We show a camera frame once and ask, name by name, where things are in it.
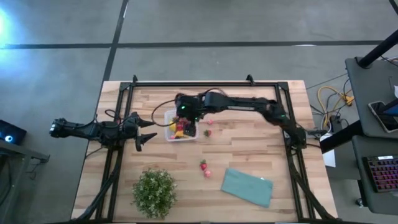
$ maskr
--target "keyboard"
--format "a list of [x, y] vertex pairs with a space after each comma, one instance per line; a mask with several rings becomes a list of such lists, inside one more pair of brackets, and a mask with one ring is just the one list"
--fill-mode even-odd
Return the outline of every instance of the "keyboard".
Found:
[[364, 157], [363, 160], [375, 192], [398, 190], [398, 155]]

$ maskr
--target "smartphone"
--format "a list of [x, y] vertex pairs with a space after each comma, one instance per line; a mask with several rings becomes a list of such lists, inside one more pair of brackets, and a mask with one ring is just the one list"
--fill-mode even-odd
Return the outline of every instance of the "smartphone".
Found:
[[372, 111], [372, 114], [376, 117], [376, 119], [379, 121], [385, 132], [391, 133], [393, 131], [398, 130], [398, 121], [395, 119], [395, 117], [391, 115], [383, 115], [383, 114], [377, 114], [376, 111], [379, 111], [380, 108], [385, 107], [385, 103], [382, 101], [377, 101], [368, 104], [369, 108]]

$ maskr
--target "black desk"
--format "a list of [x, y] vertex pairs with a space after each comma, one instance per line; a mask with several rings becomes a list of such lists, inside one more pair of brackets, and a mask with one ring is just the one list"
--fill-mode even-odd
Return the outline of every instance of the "black desk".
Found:
[[398, 85], [398, 68], [389, 62], [377, 60], [371, 68], [363, 69], [356, 63], [355, 58], [346, 59], [346, 68], [355, 96], [359, 121], [322, 141], [322, 152], [350, 141], [355, 135], [398, 139], [398, 131], [385, 132], [368, 106], [375, 101], [389, 103], [395, 99], [391, 83]]
[[360, 187], [360, 190], [364, 205], [368, 206], [370, 211], [374, 213], [398, 215], [398, 191], [375, 193], [362, 161], [362, 158], [366, 156], [398, 154], [398, 140], [354, 136], [352, 142], [361, 176], [362, 187]]

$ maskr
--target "blue light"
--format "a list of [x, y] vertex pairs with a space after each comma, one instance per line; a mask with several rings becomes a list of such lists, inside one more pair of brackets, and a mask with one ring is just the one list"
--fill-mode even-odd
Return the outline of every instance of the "blue light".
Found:
[[12, 141], [12, 136], [6, 136], [5, 140], [6, 140], [6, 142], [11, 142]]

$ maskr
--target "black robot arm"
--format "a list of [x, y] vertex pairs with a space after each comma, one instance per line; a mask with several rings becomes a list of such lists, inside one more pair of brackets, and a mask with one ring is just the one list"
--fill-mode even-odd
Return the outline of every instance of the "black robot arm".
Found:
[[305, 130], [297, 126], [286, 115], [283, 106], [275, 100], [261, 98], [230, 97], [225, 94], [207, 91], [197, 96], [178, 94], [175, 97], [177, 116], [193, 121], [203, 119], [208, 113], [219, 113], [224, 110], [255, 111], [274, 126], [279, 126], [289, 135], [289, 146], [306, 148]]
[[69, 122], [65, 118], [59, 118], [53, 121], [50, 135], [55, 138], [74, 136], [90, 141], [98, 141], [104, 147], [114, 146], [118, 141], [135, 139], [136, 149], [141, 151], [141, 144], [153, 138], [157, 133], [140, 135], [139, 128], [153, 124], [153, 122], [141, 119], [136, 112], [131, 113], [120, 124], [114, 121], [96, 122], [95, 119], [88, 124], [79, 124]]

